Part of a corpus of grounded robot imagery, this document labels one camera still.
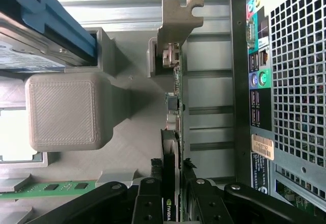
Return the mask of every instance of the screw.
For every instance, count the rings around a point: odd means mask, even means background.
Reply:
[[[69,51],[64,48],[60,48],[59,53],[69,53]]]
[[[198,179],[196,182],[197,182],[198,184],[204,184],[204,183],[205,183],[205,181],[204,181],[203,179]]]
[[[231,185],[231,188],[232,188],[233,190],[240,190],[240,189],[241,189],[241,187],[238,186],[238,185]]]
[[[120,185],[114,185],[112,189],[119,189],[121,186]]]

